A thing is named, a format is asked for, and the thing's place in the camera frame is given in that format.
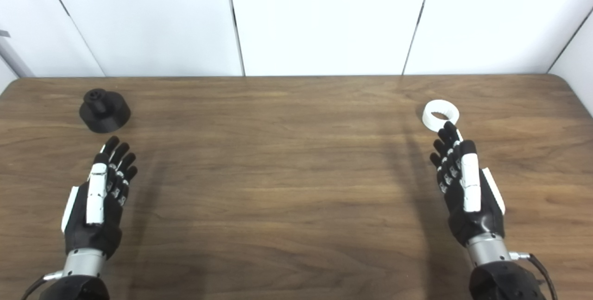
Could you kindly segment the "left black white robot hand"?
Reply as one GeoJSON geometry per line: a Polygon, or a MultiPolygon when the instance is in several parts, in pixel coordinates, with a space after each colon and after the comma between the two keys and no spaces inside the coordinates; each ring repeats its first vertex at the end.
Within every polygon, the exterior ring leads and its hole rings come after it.
{"type": "Polygon", "coordinates": [[[100,277],[119,248],[130,183],[138,170],[129,144],[110,137],[95,155],[87,180],[72,187],[62,216],[66,262],[62,277],[100,277]]]}

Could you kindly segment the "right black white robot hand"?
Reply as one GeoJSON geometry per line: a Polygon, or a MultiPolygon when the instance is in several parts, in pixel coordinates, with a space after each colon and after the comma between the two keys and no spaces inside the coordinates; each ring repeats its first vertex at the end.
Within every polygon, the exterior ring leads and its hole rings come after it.
{"type": "Polygon", "coordinates": [[[505,243],[504,202],[495,183],[481,169],[472,140],[462,139],[458,128],[446,121],[437,132],[430,161],[449,212],[448,226],[456,241],[477,267],[511,259],[505,243]]]}

